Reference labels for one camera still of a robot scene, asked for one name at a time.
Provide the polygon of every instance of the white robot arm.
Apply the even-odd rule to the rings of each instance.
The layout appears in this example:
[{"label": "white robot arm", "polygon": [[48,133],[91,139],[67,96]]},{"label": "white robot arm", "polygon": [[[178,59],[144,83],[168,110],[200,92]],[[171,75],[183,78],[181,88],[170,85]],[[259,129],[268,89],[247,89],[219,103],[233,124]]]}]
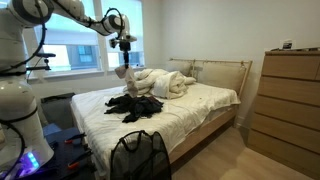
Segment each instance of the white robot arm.
[{"label": "white robot arm", "polygon": [[40,24],[45,27],[52,13],[59,14],[103,36],[117,33],[110,45],[119,44],[128,63],[130,43],[136,38],[130,35],[125,15],[108,16],[108,12],[102,20],[93,20],[85,15],[81,0],[11,0],[7,8],[0,9],[0,123],[6,139],[0,150],[0,179],[28,176],[53,156],[43,137],[35,96],[25,81],[26,63],[39,52],[44,40],[27,59],[23,29]]}]

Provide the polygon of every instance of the bed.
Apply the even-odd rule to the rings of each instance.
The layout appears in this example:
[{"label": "bed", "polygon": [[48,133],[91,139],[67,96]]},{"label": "bed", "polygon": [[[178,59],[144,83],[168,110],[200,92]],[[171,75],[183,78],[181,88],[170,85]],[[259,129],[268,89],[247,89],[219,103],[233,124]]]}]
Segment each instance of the bed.
[{"label": "bed", "polygon": [[196,146],[219,127],[233,120],[252,61],[209,61],[171,59],[167,71],[179,71],[194,77],[180,98],[157,98],[162,112],[134,123],[122,123],[127,114],[104,114],[105,103],[122,96],[124,87],[92,91],[73,96],[74,124],[85,132],[93,150],[93,162],[100,177],[108,179],[111,150],[126,134],[158,131],[169,153],[170,163]]}]

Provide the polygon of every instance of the wooden dresser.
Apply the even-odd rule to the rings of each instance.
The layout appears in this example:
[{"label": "wooden dresser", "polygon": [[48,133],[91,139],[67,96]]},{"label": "wooden dresser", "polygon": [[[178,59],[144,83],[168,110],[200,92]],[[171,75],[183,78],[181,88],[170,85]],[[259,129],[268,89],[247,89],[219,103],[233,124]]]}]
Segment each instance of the wooden dresser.
[{"label": "wooden dresser", "polygon": [[248,147],[320,179],[320,52],[266,52]]}]

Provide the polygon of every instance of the white comforter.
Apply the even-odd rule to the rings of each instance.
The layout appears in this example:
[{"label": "white comforter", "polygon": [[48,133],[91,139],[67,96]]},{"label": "white comforter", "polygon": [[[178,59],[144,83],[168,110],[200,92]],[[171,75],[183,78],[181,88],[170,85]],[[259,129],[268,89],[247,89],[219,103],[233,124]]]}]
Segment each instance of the white comforter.
[{"label": "white comforter", "polygon": [[156,97],[175,99],[187,91],[187,77],[179,71],[168,72],[163,69],[145,69],[135,73],[138,94],[150,93]]},{"label": "white comforter", "polygon": [[195,83],[181,98],[159,99],[164,103],[161,113],[126,124],[122,120],[128,114],[104,114],[108,109],[104,103],[123,95],[122,90],[123,87],[117,87],[78,94],[72,98],[71,105],[79,130],[87,134],[100,175],[107,177],[111,150],[126,134],[142,129],[149,134],[158,131],[170,153],[203,123],[211,110],[240,103],[233,90]]}]

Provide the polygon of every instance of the wooden bed frame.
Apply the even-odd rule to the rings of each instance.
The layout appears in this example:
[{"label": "wooden bed frame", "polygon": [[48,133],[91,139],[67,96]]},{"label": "wooden bed frame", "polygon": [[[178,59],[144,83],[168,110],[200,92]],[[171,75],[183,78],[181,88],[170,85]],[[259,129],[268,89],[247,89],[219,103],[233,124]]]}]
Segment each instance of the wooden bed frame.
[{"label": "wooden bed frame", "polygon": [[[188,60],[188,59],[170,59],[173,61],[186,61],[186,62],[191,62],[192,63],[192,72],[191,74],[194,74],[194,67],[195,67],[195,62],[209,62],[209,63],[225,63],[225,64],[239,64],[241,66],[246,67],[246,71],[245,71],[245,75],[242,79],[242,83],[241,83],[241,88],[240,91],[238,93],[238,97],[241,99],[242,93],[243,93],[243,88],[244,85],[247,81],[247,77],[252,65],[252,61],[211,61],[211,60]],[[200,142],[202,142],[204,139],[206,139],[207,137],[209,137],[211,134],[213,134],[217,129],[219,129],[220,127],[222,127],[223,125],[225,125],[226,123],[233,121],[237,115],[237,110],[238,110],[238,106],[237,105],[233,105],[231,106],[227,111],[221,113],[219,116],[214,117],[213,119],[210,118],[210,116],[207,117],[206,120],[208,120],[205,125],[197,128],[196,130],[194,130],[192,133],[190,133],[186,139],[180,143],[178,146],[176,146],[173,151],[169,154],[169,159],[170,159],[170,163],[173,164],[174,162],[176,162],[181,156],[183,156],[184,154],[186,154],[188,151],[190,151],[192,148],[194,148],[197,144],[199,144]]]}]

